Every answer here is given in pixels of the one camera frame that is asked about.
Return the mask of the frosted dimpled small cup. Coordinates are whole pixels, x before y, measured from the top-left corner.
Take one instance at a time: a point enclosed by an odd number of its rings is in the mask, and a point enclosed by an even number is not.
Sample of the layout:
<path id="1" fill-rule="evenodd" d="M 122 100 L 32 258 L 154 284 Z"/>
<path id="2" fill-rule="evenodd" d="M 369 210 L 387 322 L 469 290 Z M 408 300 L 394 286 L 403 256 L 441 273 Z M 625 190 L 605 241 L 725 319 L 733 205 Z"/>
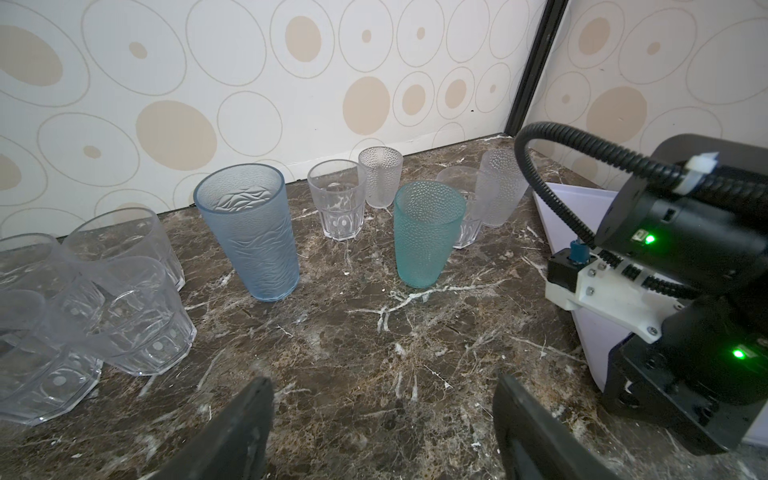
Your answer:
<path id="1" fill-rule="evenodd" d="M 388 208 L 399 189 L 403 155 L 396 149 L 378 145 L 362 150 L 358 168 L 365 173 L 366 202 L 374 209 Z"/>

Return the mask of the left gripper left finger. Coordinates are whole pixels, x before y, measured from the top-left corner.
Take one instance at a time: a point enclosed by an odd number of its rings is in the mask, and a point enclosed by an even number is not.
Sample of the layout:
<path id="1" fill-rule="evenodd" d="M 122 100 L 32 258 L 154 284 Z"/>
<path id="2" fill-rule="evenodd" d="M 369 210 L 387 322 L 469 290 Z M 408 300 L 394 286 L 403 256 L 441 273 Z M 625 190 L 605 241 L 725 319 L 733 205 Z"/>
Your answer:
<path id="1" fill-rule="evenodd" d="M 260 479 L 274 417 L 270 379 L 253 379 L 153 476 L 155 479 Z"/>

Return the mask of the tall blue plastic tumbler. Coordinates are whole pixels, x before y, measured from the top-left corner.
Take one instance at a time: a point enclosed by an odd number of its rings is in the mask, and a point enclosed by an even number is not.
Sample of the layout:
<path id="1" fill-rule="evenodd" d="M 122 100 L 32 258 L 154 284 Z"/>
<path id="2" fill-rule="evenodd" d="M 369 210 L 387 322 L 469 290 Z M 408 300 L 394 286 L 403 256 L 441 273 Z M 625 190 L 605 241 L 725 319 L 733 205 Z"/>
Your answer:
<path id="1" fill-rule="evenodd" d="M 296 288 L 299 260 L 283 174 L 263 163 L 205 177 L 193 200 L 247 291 L 275 302 Z"/>

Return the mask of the clear ribbed small glass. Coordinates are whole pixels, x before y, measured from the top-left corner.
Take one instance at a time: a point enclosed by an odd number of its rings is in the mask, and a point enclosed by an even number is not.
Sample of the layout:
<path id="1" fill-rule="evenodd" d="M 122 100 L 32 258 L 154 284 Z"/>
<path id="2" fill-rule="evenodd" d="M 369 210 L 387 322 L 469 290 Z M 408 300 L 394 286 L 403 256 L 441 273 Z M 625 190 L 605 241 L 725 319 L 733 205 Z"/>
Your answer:
<path id="1" fill-rule="evenodd" d="M 366 180 L 358 164 L 332 159 L 316 164 L 308 185 L 324 235 L 336 241 L 355 238 L 364 222 Z"/>

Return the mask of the frosted dimpled tall cup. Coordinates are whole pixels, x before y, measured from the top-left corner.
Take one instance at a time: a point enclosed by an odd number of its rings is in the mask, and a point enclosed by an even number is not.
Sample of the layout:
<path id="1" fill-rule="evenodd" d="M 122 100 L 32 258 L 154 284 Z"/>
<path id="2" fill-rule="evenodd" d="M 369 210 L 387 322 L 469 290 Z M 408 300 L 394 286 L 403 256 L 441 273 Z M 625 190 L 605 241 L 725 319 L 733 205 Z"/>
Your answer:
<path id="1" fill-rule="evenodd" d="M 484 173 L 480 185 L 485 187 L 490 179 L 498 184 L 483 216 L 483 224 L 492 228 L 505 224 L 521 201 L 528 183 L 511 149 L 491 149 L 483 153 L 480 171 Z"/>

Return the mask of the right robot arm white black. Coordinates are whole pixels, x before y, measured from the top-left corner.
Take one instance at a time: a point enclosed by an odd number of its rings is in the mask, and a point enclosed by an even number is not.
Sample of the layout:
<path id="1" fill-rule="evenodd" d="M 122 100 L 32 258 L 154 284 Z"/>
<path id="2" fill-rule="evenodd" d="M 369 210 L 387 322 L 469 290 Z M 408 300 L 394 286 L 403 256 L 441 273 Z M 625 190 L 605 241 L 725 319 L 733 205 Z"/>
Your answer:
<path id="1" fill-rule="evenodd" d="M 697 291 L 651 340 L 609 352 L 610 413 L 669 429 L 695 455 L 737 447 L 767 403 L 767 210 L 681 196 L 632 177 L 600 247 Z"/>

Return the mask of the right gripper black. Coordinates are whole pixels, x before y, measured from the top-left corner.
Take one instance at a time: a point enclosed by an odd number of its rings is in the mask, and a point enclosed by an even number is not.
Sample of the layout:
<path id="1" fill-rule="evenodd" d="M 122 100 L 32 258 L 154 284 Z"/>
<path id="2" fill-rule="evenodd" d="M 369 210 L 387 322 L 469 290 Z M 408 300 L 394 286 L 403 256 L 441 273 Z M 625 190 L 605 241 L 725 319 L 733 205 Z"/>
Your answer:
<path id="1" fill-rule="evenodd" d="M 656 342 L 627 337 L 610 351 L 602 404 L 667 429 L 694 455 L 766 446 L 766 310 L 700 298 Z"/>

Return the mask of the teal dimpled plastic tumbler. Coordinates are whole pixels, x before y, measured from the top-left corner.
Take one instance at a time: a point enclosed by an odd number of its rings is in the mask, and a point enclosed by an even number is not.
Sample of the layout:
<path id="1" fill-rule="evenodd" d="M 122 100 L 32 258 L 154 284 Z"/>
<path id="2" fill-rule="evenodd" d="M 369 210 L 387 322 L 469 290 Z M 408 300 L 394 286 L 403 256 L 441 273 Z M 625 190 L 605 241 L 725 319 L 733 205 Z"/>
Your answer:
<path id="1" fill-rule="evenodd" d="M 428 288 L 440 276 L 460 236 L 464 197 L 453 187 L 419 180 L 402 186 L 394 200 L 397 273 L 413 288 Z"/>

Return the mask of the lavender plastic tray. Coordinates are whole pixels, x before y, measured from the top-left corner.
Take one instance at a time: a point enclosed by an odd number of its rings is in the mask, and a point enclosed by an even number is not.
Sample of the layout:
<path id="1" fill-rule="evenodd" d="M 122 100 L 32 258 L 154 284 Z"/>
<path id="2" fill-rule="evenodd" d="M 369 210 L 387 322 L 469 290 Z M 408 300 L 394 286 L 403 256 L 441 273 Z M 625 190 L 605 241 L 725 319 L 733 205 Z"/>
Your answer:
<path id="1" fill-rule="evenodd" d="M 590 228 L 597 228 L 617 192 L 547 182 L 575 214 Z M 574 232 L 534 194 L 546 237 L 554 254 L 569 248 Z M 667 296 L 634 286 L 593 255 L 592 263 L 577 271 L 576 286 L 546 286 L 546 298 L 573 318 L 593 380 L 605 390 L 609 352 L 630 334 L 643 340 L 661 337 L 662 321 L 684 304 Z M 767 406 L 746 431 L 743 443 L 767 448 Z"/>

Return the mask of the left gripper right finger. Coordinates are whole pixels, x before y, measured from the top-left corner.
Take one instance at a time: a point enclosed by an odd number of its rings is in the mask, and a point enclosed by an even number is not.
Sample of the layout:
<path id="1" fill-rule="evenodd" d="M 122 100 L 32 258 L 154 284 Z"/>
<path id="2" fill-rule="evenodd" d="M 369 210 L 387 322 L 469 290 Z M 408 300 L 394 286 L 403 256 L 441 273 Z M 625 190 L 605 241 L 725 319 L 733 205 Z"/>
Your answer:
<path id="1" fill-rule="evenodd" d="M 511 374 L 494 392 L 495 436 L 508 479 L 615 479 Z"/>

